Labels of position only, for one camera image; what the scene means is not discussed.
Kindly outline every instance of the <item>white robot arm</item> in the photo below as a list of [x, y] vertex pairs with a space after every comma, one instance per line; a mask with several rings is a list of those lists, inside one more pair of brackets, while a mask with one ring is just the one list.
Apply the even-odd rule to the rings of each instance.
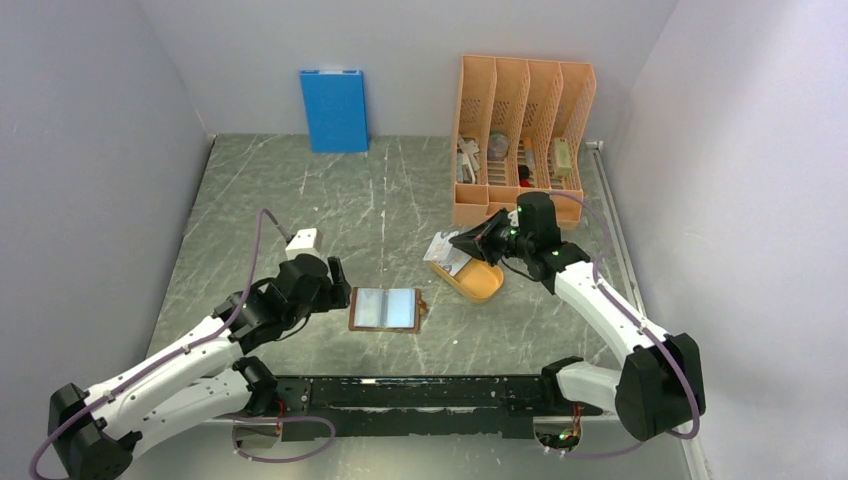
[[[245, 355], [313, 313], [350, 305], [341, 262], [323, 259], [320, 241], [317, 229], [299, 231], [286, 247], [290, 260], [280, 264], [276, 278], [254, 283], [240, 310], [244, 292], [130, 370], [86, 390], [72, 383], [57, 390], [50, 398], [48, 433], [70, 478], [117, 478], [134, 458], [203, 421], [269, 410], [278, 400], [277, 380], [258, 358]], [[233, 315], [229, 328], [222, 328]]]
[[573, 306], [609, 345], [621, 370], [595, 367], [579, 357], [542, 369], [543, 379], [557, 387], [559, 400], [613, 412], [641, 441], [664, 432], [676, 434], [673, 428], [697, 421], [704, 413], [695, 341], [685, 333], [669, 335], [652, 323], [596, 271], [583, 250], [562, 242], [547, 193], [520, 195], [514, 212], [501, 210], [450, 241], [490, 265], [520, 258], [528, 278]]

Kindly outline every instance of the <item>desk organizer compartment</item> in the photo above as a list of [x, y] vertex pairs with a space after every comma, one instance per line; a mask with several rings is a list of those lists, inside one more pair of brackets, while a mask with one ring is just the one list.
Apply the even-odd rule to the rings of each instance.
[[489, 185], [518, 186], [517, 151], [524, 108], [530, 91], [530, 68], [527, 60], [496, 58], [495, 99], [490, 132], [501, 132], [509, 138], [509, 150], [503, 159], [488, 159]]
[[[550, 149], [548, 178], [551, 190], [560, 190], [582, 199], [583, 185], [580, 182], [580, 172], [577, 170], [577, 158], [580, 142], [583, 139], [583, 130], [589, 119], [589, 110], [592, 108], [592, 99], [595, 97], [595, 74], [591, 65], [581, 63], [561, 63], [560, 69], [564, 84], [552, 136], [553, 138], [563, 137], [568, 144], [571, 172], [565, 177], [555, 173], [554, 152]], [[582, 207], [579, 203], [563, 197], [553, 198], [557, 207], [557, 221], [560, 224], [574, 222], [574, 219], [580, 220]]]
[[489, 146], [489, 126], [492, 122], [492, 107], [495, 101], [495, 59], [466, 55], [462, 57], [462, 68], [459, 72], [459, 93], [457, 95], [456, 113], [453, 129], [454, 181], [456, 181], [456, 140], [458, 136], [474, 139], [480, 147], [477, 162], [477, 183], [485, 185], [486, 149]]
[[[463, 55], [452, 134], [454, 182], [460, 135], [480, 146], [480, 170], [476, 184], [454, 186], [454, 223], [481, 223], [500, 208], [514, 209], [518, 195], [531, 191], [559, 190], [582, 199], [577, 154], [595, 88], [590, 64]], [[487, 158], [490, 132], [509, 137], [502, 160]], [[572, 169], [564, 178], [553, 168], [551, 140], [556, 137], [566, 139], [571, 154]], [[519, 187], [519, 165], [530, 168], [532, 187]], [[576, 228], [580, 204], [563, 197], [553, 200], [560, 227]]]

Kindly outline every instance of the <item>white wall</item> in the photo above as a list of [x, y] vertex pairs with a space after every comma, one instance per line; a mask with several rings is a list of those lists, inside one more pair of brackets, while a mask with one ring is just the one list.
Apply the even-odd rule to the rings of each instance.
[[212, 132], [306, 133], [297, 72], [362, 68], [374, 134], [449, 135], [459, 56], [594, 64], [604, 138], [677, 0], [141, 0]]
[[132, 0], [0, 2], [0, 65], [0, 476], [23, 479], [53, 391], [144, 358], [208, 141]]
[[848, 471], [848, 4], [681, 0], [605, 152], [716, 478]]

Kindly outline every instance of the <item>blue folder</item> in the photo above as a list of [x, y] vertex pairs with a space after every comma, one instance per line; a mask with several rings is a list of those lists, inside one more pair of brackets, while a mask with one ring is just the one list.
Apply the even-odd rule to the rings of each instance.
[[301, 70], [300, 88], [313, 152], [368, 151], [361, 70]]

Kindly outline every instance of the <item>marble table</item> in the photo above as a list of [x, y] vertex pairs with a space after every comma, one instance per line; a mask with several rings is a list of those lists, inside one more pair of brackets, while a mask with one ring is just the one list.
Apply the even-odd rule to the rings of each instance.
[[[351, 332], [348, 311], [316, 315], [292, 340], [252, 352], [275, 374], [538, 373], [571, 355], [616, 367], [587, 322], [541, 285], [506, 271], [496, 296], [474, 305], [422, 261], [433, 235], [451, 227], [450, 148], [448, 137], [377, 137], [367, 153], [321, 155], [306, 136], [218, 136], [149, 353], [243, 288], [256, 212], [267, 207], [292, 231], [318, 227], [324, 252], [342, 259], [352, 285], [420, 288], [430, 305], [418, 334]], [[596, 168], [580, 156], [585, 196], [604, 215]], [[284, 242], [266, 225], [257, 279], [275, 275], [284, 259]], [[603, 242], [586, 214], [563, 238], [590, 255]], [[612, 255], [602, 273], [632, 298], [621, 262]]]

